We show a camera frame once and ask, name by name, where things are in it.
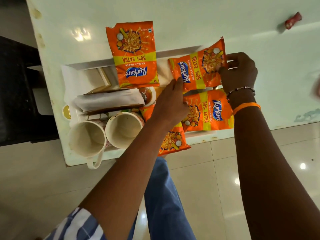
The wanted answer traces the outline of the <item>blue jeans leg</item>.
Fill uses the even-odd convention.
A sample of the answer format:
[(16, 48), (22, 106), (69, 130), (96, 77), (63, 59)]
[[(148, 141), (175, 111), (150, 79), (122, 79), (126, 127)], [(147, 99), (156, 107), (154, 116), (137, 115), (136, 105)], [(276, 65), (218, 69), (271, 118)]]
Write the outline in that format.
[(155, 161), (144, 198), (150, 240), (196, 240), (163, 157)]

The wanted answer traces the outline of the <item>blue white striped sleeve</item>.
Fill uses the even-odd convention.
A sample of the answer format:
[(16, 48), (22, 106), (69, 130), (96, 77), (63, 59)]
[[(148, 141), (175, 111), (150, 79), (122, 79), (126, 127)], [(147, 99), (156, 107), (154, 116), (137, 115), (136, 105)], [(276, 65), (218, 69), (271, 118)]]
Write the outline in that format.
[(86, 209), (77, 207), (43, 240), (107, 240), (102, 227)]

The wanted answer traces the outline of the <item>person's left hand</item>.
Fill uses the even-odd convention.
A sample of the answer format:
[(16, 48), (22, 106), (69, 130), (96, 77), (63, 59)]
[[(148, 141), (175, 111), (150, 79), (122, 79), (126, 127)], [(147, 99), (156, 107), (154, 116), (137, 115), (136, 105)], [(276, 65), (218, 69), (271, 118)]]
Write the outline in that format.
[(166, 94), (166, 88), (159, 95), (151, 119), (148, 121), (154, 128), (169, 131), (189, 114), (188, 104), (183, 97)]

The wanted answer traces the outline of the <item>rolled white paper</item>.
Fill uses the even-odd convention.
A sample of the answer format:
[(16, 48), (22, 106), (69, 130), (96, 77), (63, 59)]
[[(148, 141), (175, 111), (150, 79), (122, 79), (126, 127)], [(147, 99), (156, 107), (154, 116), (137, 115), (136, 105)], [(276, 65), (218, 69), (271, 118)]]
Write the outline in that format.
[(97, 115), (142, 107), (145, 101), (138, 88), (124, 88), (79, 95), (72, 100), (71, 105), (87, 115)]

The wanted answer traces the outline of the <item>black furniture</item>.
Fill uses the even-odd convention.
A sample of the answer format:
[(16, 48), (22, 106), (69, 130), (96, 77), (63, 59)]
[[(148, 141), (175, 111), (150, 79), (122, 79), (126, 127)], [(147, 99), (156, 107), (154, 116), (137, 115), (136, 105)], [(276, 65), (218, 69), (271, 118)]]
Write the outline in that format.
[(0, 36), (0, 147), (59, 139), (53, 115), (38, 112), (32, 85), (41, 66), (37, 48)]

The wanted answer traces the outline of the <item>person's right hand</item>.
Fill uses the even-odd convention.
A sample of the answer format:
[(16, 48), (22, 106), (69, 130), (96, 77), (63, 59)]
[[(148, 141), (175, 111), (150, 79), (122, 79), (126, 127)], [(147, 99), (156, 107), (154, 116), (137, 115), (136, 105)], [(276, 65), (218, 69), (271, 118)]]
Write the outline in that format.
[(254, 60), (252, 60), (246, 53), (238, 52), (241, 58), (241, 76), (236, 77), (234, 80), (221, 81), (222, 87), (226, 94), (239, 89), (241, 87), (254, 88), (258, 70), (255, 66)]

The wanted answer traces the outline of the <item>person's left forearm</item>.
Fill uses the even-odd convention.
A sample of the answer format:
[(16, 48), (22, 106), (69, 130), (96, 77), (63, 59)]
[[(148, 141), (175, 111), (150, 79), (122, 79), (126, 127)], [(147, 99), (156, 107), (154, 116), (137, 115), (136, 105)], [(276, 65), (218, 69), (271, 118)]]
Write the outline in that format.
[(149, 119), (80, 207), (100, 224), (107, 240), (127, 240), (166, 134), (181, 119)]

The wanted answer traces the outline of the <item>small round bowl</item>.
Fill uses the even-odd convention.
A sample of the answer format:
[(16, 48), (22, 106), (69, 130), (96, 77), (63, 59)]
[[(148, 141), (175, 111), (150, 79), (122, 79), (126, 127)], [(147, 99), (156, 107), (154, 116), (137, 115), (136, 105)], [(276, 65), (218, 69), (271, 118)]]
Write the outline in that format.
[(144, 87), (139, 88), (139, 92), (144, 100), (144, 107), (154, 105), (157, 99), (157, 87)]

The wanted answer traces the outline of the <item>white printed mug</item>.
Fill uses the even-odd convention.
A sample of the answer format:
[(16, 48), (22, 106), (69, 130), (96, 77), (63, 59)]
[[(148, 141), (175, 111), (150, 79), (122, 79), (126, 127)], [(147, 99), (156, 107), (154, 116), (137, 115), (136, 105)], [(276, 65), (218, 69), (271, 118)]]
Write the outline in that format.
[(106, 138), (112, 146), (127, 149), (144, 125), (145, 121), (138, 113), (117, 113), (106, 124)]

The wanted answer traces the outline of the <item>person's right forearm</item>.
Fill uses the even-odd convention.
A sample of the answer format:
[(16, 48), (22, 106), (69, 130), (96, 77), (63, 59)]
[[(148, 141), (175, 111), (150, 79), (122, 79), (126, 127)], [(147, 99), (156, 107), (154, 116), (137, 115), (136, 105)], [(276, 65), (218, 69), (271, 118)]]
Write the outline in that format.
[[(233, 92), (230, 105), (255, 102)], [(320, 240), (320, 210), (278, 147), (257, 107), (234, 116), (238, 175), (251, 240)]]

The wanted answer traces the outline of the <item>orange wrist thread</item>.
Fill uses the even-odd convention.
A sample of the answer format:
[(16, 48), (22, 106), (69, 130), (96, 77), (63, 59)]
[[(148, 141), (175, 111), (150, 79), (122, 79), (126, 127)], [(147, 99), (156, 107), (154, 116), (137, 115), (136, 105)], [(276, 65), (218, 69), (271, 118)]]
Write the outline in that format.
[(248, 108), (248, 107), (257, 107), (257, 108), (259, 108), (259, 110), (261, 110), (261, 106), (259, 104), (257, 104), (256, 102), (242, 103), (242, 104), (238, 105), (235, 109), (233, 109), (233, 115), (236, 115), (237, 112), (239, 112), (240, 110), (242, 110), (244, 108)]

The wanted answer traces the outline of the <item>red crumpled wrapper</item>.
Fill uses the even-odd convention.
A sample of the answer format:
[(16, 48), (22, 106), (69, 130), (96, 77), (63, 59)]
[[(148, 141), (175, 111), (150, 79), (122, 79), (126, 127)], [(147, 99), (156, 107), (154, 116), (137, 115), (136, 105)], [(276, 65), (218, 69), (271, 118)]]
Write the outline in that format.
[(302, 15), (300, 12), (297, 12), (292, 17), (288, 18), (284, 25), (287, 30), (290, 30), (297, 22), (302, 20)]

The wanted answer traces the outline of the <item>white serving tray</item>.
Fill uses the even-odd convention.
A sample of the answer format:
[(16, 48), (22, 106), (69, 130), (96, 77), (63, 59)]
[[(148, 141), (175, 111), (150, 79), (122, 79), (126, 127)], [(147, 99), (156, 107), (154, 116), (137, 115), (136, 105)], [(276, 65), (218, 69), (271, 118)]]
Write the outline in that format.
[[(201, 46), (186, 47), (180, 49), (171, 49), (165, 51), (156, 52), (157, 66), (160, 68), (160, 84), (165, 85), (168, 82), (169, 65), (167, 59), (170, 57), (180, 57), (188, 55), (198, 50), (203, 49)], [(97, 115), (88, 116), (85, 115), (80, 109), (76, 108), (73, 104), (73, 100), (78, 95), (83, 95), (91, 90), (104, 85), (102, 77), (99, 72), (94, 72), (94, 68), (103, 68), (107, 75), (112, 89), (118, 88), (117, 72), (114, 66), (113, 58), (105, 60), (96, 60), (83, 63), (67, 64), (62, 65), (62, 76), (65, 82), (65, 95), (64, 103), (69, 106), (69, 127), (72, 128), (74, 125), (86, 121), (88, 119), (98, 118)], [(217, 132), (187, 132), (186, 140), (189, 145), (222, 140), (226, 138), (234, 137), (233, 129), (225, 129)]]

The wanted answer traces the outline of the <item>orange snack packet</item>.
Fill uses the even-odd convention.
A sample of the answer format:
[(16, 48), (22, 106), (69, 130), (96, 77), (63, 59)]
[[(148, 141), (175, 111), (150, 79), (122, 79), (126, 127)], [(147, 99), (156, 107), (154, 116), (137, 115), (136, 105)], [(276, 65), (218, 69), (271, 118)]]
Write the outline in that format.
[(184, 101), (189, 106), (189, 114), (181, 122), (184, 132), (234, 128), (233, 111), (222, 88), (184, 96)]
[(216, 43), (198, 52), (179, 58), (169, 58), (168, 64), (174, 79), (183, 80), (183, 94), (221, 85), (218, 73), (227, 67), (225, 41), (221, 37)]
[[(142, 117), (145, 122), (150, 119), (154, 110), (154, 106), (155, 105), (153, 104), (151, 106), (139, 108), (139, 111), (142, 114)], [(191, 146), (188, 145), (186, 142), (185, 132), (182, 123), (179, 122), (177, 125), (173, 127), (173, 129), (166, 133), (164, 141), (162, 142), (161, 147), (159, 149), (158, 156), (163, 157), (167, 154), (188, 150), (190, 148)]]
[(106, 27), (120, 88), (159, 87), (153, 21)]

